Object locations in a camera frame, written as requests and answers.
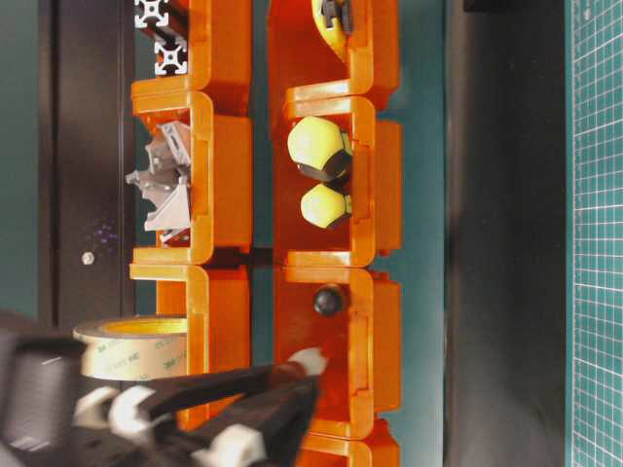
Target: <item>metal screw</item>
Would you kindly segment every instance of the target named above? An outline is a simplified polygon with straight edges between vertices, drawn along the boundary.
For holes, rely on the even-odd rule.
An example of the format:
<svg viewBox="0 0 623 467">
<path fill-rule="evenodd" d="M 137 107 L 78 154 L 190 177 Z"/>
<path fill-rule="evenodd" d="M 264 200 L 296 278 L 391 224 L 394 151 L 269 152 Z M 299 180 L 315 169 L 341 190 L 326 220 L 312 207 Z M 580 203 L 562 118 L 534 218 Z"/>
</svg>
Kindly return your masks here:
<svg viewBox="0 0 623 467">
<path fill-rule="evenodd" d="M 91 251 L 85 251 L 82 255 L 82 264 L 90 266 L 95 262 L 95 255 Z"/>
<path fill-rule="evenodd" d="M 313 294 L 313 309 L 321 316 L 331 317 L 342 311 L 345 301 L 342 288 L 337 284 L 328 284 Z"/>
</svg>

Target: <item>orange plastic bin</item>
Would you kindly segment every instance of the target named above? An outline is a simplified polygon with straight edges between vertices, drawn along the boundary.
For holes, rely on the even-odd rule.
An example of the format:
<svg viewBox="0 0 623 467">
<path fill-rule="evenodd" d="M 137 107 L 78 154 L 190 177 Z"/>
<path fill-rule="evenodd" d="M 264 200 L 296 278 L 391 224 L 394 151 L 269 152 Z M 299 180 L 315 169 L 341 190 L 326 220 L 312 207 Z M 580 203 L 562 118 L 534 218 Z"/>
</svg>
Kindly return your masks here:
<svg viewBox="0 0 623 467">
<path fill-rule="evenodd" d="M 188 12 L 188 74 L 135 82 L 132 97 L 202 90 L 214 100 L 217 112 L 246 115 L 252 69 L 251 0 L 177 3 Z"/>
<path fill-rule="evenodd" d="M 385 420 L 377 420 L 363 441 L 309 435 L 303 443 L 297 467 L 399 467 L 400 447 Z"/>
<path fill-rule="evenodd" d="M 196 91 L 135 98 L 133 107 L 152 134 L 165 122 L 190 125 L 192 161 L 188 239 L 135 248 L 133 262 L 201 265 L 215 248 L 248 252 L 253 237 L 251 122 L 214 114 L 210 98 Z"/>
<path fill-rule="evenodd" d="M 348 309 L 318 314 L 313 295 L 323 284 L 341 286 Z M 400 285 L 365 269 L 276 269 L 275 360 L 308 347 L 329 358 L 310 432 L 367 438 L 378 413 L 400 407 Z"/>
<path fill-rule="evenodd" d="M 353 32 L 342 62 L 322 40 L 312 0 L 273 0 L 268 47 L 271 127 L 288 101 L 364 95 L 379 110 L 400 81 L 398 1 L 351 0 Z"/>
<path fill-rule="evenodd" d="M 347 130 L 353 145 L 350 180 L 352 215 L 335 230 L 308 223 L 301 198 L 317 182 L 290 159 L 287 138 L 301 119 L 317 116 Z M 275 261 L 297 267 L 365 268 L 378 254 L 402 242 L 402 129 L 377 121 L 363 97 L 289 103 L 274 134 Z"/>
<path fill-rule="evenodd" d="M 156 280 L 157 314 L 188 318 L 188 375 L 246 368 L 251 362 L 250 298 L 246 268 L 130 265 L 134 280 Z M 230 400 L 183 411 L 178 421 L 193 429 Z"/>
</svg>

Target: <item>green cutting mat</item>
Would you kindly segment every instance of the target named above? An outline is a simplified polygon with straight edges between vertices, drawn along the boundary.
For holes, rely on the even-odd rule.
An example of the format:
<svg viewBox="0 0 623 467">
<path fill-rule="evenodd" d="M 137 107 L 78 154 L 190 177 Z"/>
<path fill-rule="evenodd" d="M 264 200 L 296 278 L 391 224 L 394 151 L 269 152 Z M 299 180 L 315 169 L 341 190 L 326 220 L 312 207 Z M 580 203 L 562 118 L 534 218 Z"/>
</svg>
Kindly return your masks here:
<svg viewBox="0 0 623 467">
<path fill-rule="evenodd" d="M 568 464 L 623 467 L 623 0 L 572 0 L 568 11 Z"/>
</svg>

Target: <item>roll of tape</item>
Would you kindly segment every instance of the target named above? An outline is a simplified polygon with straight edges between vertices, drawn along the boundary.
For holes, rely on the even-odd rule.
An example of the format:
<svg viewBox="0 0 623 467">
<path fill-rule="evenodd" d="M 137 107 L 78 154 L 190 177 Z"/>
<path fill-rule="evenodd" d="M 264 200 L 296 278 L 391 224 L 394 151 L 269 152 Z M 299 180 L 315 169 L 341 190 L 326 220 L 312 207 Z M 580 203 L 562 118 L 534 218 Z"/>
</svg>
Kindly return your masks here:
<svg viewBox="0 0 623 467">
<path fill-rule="evenodd" d="M 186 375 L 186 318 L 149 316 L 78 326 L 86 377 L 144 381 Z"/>
</svg>

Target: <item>teal surface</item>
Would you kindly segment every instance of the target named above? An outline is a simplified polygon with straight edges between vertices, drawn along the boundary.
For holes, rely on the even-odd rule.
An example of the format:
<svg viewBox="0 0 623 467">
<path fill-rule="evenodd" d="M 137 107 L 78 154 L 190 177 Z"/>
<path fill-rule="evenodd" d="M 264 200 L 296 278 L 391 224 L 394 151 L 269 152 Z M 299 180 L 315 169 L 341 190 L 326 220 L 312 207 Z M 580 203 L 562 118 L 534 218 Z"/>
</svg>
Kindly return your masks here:
<svg viewBox="0 0 623 467">
<path fill-rule="evenodd" d="M 253 244 L 273 246 L 273 149 L 268 116 L 267 17 L 270 0 L 253 0 Z"/>
<path fill-rule="evenodd" d="M 373 268 L 402 284 L 402 408 L 387 413 L 403 467 L 443 465 L 444 2 L 400 1 L 401 87 L 383 119 L 403 125 L 402 250 Z"/>
<path fill-rule="evenodd" d="M 37 2 L 4 0 L 0 15 L 0 307 L 37 316 Z"/>
<path fill-rule="evenodd" d="M 623 2 L 570 5 L 568 465 L 623 466 Z"/>
</svg>

